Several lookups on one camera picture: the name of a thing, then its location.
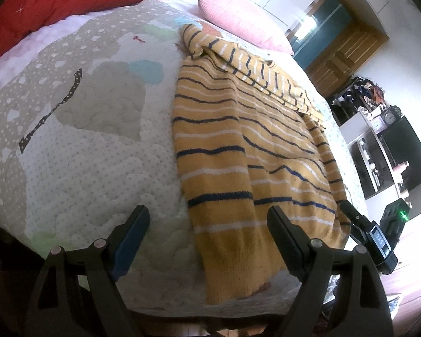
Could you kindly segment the yellow striped knit sweater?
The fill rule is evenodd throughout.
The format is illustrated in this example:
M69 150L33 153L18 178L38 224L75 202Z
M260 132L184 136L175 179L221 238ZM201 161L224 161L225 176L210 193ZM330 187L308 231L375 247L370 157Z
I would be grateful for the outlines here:
M172 136L204 264L207 302L254 294L285 264L267 228L278 206L307 236L345 246L346 193L323 115L279 65L194 24L180 35Z

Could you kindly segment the cluttered clothes rack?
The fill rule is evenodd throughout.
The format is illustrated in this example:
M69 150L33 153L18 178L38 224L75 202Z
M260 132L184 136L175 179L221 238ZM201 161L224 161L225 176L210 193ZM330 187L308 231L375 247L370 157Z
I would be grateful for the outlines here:
M382 88L370 79L362 77L349 80L339 93L328 99L328 103L339 126L358 112L371 119L373 112L381 113L387 108Z

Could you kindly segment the white shelf unit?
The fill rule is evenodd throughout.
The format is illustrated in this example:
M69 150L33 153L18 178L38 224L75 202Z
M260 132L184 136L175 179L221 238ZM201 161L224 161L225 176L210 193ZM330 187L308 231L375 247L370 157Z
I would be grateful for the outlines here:
M340 126L360 179L363 196L368 205L383 205L397 200L408 200L408 191L395 174L391 155L376 135L362 112L357 112Z

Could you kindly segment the black television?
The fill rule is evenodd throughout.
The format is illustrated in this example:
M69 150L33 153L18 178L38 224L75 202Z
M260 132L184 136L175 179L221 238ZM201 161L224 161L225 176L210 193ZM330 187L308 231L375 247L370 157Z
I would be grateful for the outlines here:
M414 190L421 184L421 141L410 122L402 117L380 132L379 139L388 149L395 165L408 162L402 173L404 187Z

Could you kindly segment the patchwork quilted bedspread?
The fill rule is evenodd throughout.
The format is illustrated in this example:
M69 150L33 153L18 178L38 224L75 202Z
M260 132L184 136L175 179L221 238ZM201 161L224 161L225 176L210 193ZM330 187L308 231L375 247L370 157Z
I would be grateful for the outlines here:
M147 235L118 282L130 309L164 317L285 313L299 287L285 266L248 297L207 302L172 136L186 24L276 63L306 90L325 120L345 199L366 208L329 106L290 56L252 46L175 5L145 0L69 17L59 23L63 36L30 50L28 59L0 59L0 226L46 256L55 245L90 245L144 205Z

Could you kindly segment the wooden door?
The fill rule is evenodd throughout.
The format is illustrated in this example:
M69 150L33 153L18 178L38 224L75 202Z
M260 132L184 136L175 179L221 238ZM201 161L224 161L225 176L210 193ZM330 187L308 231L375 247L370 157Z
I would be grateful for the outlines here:
M330 97L389 41L389 37L363 22L349 24L314 59L305 72L315 89Z

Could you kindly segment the pink pillow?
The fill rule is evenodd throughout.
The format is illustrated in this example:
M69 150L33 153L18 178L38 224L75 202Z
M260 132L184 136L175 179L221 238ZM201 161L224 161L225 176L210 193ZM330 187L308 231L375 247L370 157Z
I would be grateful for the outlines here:
M257 4L247 0L198 0L198 7L209 22L259 48L294 54L281 26Z

